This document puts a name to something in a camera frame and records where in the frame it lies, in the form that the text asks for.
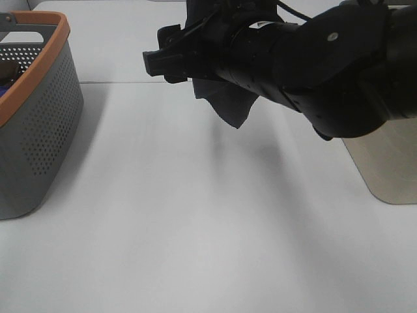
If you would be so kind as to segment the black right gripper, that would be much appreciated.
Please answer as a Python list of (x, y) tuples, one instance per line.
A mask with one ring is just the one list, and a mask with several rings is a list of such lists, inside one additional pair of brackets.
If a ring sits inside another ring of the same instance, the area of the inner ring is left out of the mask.
[(215, 75), (231, 83), (236, 62), (231, 59), (232, 43), (241, 30), (237, 14), (213, 12), (200, 23), (182, 28), (168, 25), (157, 31), (159, 49), (143, 52), (145, 70), (150, 76), (163, 76), (169, 83), (185, 82), (189, 71), (204, 59)]

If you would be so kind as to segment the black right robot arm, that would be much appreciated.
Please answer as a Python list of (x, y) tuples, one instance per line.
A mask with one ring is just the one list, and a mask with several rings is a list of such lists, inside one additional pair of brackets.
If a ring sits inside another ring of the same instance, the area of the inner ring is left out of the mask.
[(187, 1), (184, 25), (158, 30), (147, 73), (191, 80), (239, 128), (263, 97), (301, 113), (325, 140), (416, 117), (416, 3), (343, 1), (302, 24), (281, 1)]

